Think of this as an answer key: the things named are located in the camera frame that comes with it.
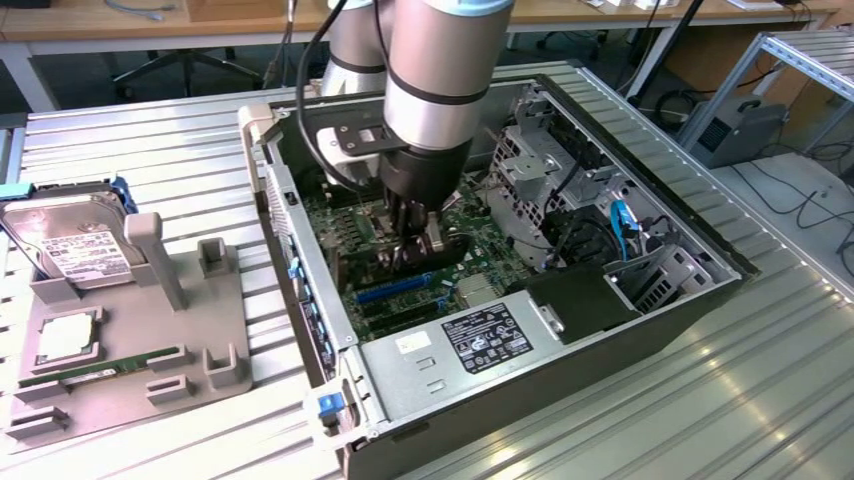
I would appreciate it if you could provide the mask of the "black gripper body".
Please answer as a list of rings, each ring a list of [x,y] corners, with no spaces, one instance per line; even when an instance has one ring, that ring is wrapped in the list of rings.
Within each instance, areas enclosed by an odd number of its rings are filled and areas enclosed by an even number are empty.
[[[415,146],[381,155],[379,178],[387,201],[415,202],[438,211],[455,191],[472,141],[443,150]]]

